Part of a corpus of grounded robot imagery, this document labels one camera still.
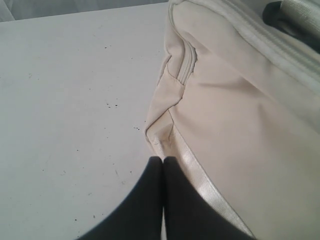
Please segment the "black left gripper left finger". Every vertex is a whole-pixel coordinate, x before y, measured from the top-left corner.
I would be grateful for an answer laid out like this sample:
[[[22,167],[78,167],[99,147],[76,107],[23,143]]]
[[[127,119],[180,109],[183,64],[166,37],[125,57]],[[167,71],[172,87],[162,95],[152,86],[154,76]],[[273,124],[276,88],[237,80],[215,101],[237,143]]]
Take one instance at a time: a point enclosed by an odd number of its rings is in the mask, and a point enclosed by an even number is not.
[[[127,197],[80,240],[160,240],[163,220],[163,162],[152,156]]]

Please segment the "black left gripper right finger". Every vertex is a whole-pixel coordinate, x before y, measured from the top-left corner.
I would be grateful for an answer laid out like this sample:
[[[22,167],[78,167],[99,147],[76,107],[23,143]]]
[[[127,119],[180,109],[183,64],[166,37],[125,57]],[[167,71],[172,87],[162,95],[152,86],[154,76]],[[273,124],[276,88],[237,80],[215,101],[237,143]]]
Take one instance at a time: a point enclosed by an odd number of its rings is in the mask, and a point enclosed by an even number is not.
[[[164,221],[168,240],[252,240],[197,193],[175,157],[162,165]]]

